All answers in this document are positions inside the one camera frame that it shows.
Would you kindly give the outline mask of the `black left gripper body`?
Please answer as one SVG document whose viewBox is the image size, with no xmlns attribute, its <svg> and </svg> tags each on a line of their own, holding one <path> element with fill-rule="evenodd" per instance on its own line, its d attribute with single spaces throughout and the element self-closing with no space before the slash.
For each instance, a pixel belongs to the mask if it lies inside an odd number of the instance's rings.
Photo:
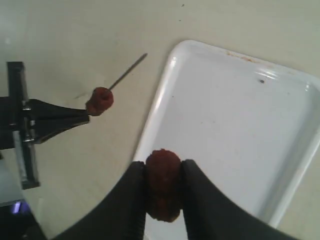
<svg viewBox="0 0 320 240">
<path fill-rule="evenodd" d="M 40 186 L 36 163 L 35 137 L 30 129 L 30 110 L 21 61 L 6 63 L 8 95 L 0 98 L 0 149 L 13 149 L 23 190 Z"/>
</svg>

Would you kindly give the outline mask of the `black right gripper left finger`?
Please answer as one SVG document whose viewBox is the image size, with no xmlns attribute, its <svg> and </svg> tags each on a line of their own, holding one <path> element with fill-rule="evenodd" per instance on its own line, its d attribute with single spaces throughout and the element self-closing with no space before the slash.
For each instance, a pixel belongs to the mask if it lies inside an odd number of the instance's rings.
<svg viewBox="0 0 320 240">
<path fill-rule="evenodd" d="M 142 240 L 145 222 L 145 164 L 134 161 L 101 203 L 55 239 Z"/>
</svg>

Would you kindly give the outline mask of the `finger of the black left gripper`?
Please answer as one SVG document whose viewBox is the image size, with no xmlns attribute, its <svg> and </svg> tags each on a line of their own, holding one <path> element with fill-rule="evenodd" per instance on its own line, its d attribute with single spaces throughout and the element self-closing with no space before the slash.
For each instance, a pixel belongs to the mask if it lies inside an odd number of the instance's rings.
<svg viewBox="0 0 320 240">
<path fill-rule="evenodd" d="M 29 113 L 36 120 L 66 120 L 80 118 L 81 121 L 88 122 L 89 115 L 85 109 L 75 109 L 50 104 L 38 99 L 30 99 L 27 102 L 30 108 Z"/>
<path fill-rule="evenodd" d="M 56 135 L 72 128 L 88 124 L 89 117 L 68 117 L 36 120 L 33 125 L 33 143 L 42 144 Z"/>
</svg>

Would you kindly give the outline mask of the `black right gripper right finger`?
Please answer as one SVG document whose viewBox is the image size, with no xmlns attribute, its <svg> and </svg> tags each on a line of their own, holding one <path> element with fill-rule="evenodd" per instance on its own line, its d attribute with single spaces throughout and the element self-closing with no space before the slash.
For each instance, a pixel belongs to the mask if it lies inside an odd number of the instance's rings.
<svg viewBox="0 0 320 240">
<path fill-rule="evenodd" d="M 291 240 L 226 197 L 196 162 L 181 163 L 182 210 L 189 240 Z"/>
</svg>

